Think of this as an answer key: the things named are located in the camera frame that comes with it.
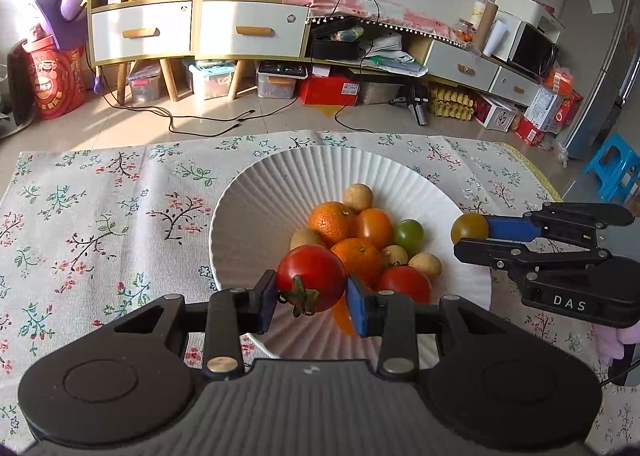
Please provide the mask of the small red tomato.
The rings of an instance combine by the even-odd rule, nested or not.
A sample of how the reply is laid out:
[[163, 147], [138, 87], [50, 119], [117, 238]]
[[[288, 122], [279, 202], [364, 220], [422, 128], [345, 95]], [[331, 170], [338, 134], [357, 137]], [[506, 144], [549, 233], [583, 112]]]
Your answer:
[[318, 245], [288, 252], [277, 268], [279, 302], [292, 306], [294, 317], [311, 316], [335, 306], [346, 288], [342, 261]]

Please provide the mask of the floral tablecloth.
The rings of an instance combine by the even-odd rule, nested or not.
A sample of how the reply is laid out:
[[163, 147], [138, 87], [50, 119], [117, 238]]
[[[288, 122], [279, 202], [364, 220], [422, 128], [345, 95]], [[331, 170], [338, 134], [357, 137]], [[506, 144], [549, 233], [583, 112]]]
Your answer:
[[314, 145], [392, 158], [464, 211], [521, 214], [558, 193], [503, 142], [311, 130], [17, 157], [1, 201], [1, 441], [32, 442], [17, 386], [38, 358], [149, 301], [215, 290], [210, 217], [255, 161]]

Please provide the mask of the grey refrigerator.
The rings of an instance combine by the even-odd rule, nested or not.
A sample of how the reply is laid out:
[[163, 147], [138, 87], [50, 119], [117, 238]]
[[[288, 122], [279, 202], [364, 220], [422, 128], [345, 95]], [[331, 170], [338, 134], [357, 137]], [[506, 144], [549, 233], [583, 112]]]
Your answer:
[[586, 159], [611, 129], [639, 71], [639, 13], [634, 0], [564, 0], [560, 65], [582, 96], [573, 121], [558, 135], [568, 158]]

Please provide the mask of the black speaker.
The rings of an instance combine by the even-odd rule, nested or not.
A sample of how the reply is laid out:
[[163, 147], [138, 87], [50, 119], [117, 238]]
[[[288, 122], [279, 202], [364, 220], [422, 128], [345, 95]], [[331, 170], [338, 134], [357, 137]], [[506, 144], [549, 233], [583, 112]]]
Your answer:
[[28, 64], [30, 56], [24, 50], [25, 40], [17, 42], [6, 57], [8, 65], [9, 106], [14, 124], [19, 129], [31, 124], [37, 115], [34, 90]]

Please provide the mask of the pink cloth runner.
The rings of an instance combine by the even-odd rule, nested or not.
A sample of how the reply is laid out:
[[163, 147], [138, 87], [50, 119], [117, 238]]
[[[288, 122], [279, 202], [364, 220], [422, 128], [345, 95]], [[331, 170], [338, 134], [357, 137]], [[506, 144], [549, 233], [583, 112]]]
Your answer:
[[313, 18], [354, 16], [360, 20], [414, 30], [461, 43], [454, 30], [433, 17], [383, 0], [282, 0], [284, 4], [306, 6]]

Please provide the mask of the brown longan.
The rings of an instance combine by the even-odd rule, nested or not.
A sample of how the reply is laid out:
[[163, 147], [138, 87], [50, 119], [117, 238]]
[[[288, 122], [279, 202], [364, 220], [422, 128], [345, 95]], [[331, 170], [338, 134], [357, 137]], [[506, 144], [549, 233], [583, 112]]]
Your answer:
[[363, 212], [373, 206], [373, 193], [366, 184], [349, 185], [343, 194], [343, 204], [354, 213]]
[[442, 275], [442, 262], [429, 252], [419, 252], [409, 260], [408, 265], [415, 268], [431, 282], [438, 280]]

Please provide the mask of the brown kiwi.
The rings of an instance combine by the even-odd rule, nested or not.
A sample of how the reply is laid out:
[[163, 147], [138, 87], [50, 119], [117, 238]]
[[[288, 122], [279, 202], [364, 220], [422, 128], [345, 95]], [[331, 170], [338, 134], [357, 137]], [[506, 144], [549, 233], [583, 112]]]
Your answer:
[[299, 228], [293, 235], [290, 241], [290, 249], [294, 250], [301, 246], [316, 245], [322, 248], [326, 248], [326, 243], [321, 236], [311, 228]]

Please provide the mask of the mandarin orange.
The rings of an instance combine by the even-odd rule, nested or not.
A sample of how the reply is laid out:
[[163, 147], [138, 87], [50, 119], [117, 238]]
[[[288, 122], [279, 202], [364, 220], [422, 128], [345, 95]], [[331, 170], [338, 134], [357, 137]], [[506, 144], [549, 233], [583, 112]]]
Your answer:
[[382, 273], [380, 253], [367, 239], [352, 237], [337, 242], [331, 251], [342, 261], [348, 275], [373, 289]]
[[307, 225], [332, 247], [352, 236], [355, 222], [356, 214], [341, 202], [322, 202], [312, 209]]

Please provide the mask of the white ribbed plate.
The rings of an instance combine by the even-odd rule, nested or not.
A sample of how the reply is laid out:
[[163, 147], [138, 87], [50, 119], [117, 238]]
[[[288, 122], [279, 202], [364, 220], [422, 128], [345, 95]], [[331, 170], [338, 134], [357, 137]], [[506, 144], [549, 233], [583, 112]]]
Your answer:
[[[294, 248], [326, 248], [367, 277], [402, 250], [430, 254], [442, 266], [432, 278], [434, 300], [457, 294], [488, 308], [488, 270], [452, 251], [450, 228], [461, 215], [436, 185], [390, 158], [329, 146], [285, 150], [251, 164], [224, 190], [209, 259], [218, 288], [244, 289]], [[415, 226], [406, 248], [394, 236], [403, 220]]]

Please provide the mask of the large red tomato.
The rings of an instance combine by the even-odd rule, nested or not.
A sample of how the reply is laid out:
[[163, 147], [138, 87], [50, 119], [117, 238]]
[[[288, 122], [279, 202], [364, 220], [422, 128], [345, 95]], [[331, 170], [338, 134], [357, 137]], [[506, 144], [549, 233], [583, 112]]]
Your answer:
[[416, 268], [408, 265], [394, 266], [385, 270], [376, 283], [376, 290], [399, 292], [420, 304], [432, 302], [431, 281]]

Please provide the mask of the white drawer cabinet left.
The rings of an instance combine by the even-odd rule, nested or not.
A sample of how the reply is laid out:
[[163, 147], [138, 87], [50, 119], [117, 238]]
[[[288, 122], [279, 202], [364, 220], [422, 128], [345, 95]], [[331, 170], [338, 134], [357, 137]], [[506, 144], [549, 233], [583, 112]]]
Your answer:
[[193, 53], [196, 0], [87, 0], [88, 61], [93, 91], [106, 90], [103, 69], [117, 68], [115, 98], [126, 102], [128, 76], [149, 60], [160, 63], [171, 101], [178, 91], [171, 61]]

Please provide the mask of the green tomato front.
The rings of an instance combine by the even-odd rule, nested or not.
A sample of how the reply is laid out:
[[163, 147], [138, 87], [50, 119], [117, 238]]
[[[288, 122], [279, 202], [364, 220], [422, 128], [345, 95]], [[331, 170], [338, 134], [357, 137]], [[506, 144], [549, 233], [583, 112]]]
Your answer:
[[394, 244], [404, 248], [409, 256], [421, 251], [424, 240], [424, 228], [417, 220], [406, 219], [395, 225]]

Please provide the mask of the olive green tomato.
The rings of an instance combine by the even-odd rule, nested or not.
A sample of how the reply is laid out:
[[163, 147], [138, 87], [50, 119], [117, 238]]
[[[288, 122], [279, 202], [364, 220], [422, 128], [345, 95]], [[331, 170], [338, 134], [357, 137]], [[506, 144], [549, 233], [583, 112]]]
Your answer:
[[488, 236], [488, 221], [482, 214], [463, 213], [451, 225], [450, 238], [454, 245], [461, 239], [485, 240]]

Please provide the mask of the pale yellow longan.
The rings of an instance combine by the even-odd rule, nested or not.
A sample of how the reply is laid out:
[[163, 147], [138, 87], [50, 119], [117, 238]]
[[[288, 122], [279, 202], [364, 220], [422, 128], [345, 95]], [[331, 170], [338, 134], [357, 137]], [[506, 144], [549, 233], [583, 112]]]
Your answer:
[[390, 245], [385, 247], [381, 252], [381, 262], [383, 268], [394, 268], [395, 266], [407, 265], [409, 255], [407, 251], [399, 245]]

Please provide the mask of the orange tomato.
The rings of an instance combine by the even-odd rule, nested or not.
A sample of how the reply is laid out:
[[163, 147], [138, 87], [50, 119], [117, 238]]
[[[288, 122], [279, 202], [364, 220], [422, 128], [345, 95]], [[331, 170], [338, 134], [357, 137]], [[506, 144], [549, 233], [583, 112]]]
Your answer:
[[356, 217], [355, 235], [367, 239], [377, 250], [393, 243], [394, 227], [388, 214], [379, 208], [367, 208]]
[[345, 297], [342, 297], [334, 304], [334, 306], [332, 306], [331, 312], [335, 325], [340, 328], [340, 331], [344, 335], [349, 337], [358, 336], [354, 326], [352, 326], [352, 319], [349, 315]]

